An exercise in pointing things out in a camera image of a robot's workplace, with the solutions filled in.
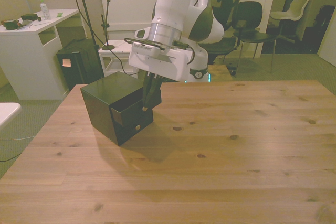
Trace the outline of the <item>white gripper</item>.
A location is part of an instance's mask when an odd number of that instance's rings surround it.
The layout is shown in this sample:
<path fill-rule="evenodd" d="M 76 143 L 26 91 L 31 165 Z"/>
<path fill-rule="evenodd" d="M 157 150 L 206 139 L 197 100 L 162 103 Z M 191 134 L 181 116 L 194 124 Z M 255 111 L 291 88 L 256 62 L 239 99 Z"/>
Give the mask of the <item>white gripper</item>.
<path fill-rule="evenodd" d="M 175 80 L 186 81 L 190 72 L 189 61 L 193 53 L 184 49 L 166 49 L 162 51 L 156 46 L 134 42 L 129 55 L 129 65 L 148 71 L 143 81 L 142 110 L 146 111 L 151 105 L 161 103 L 160 76 Z"/>

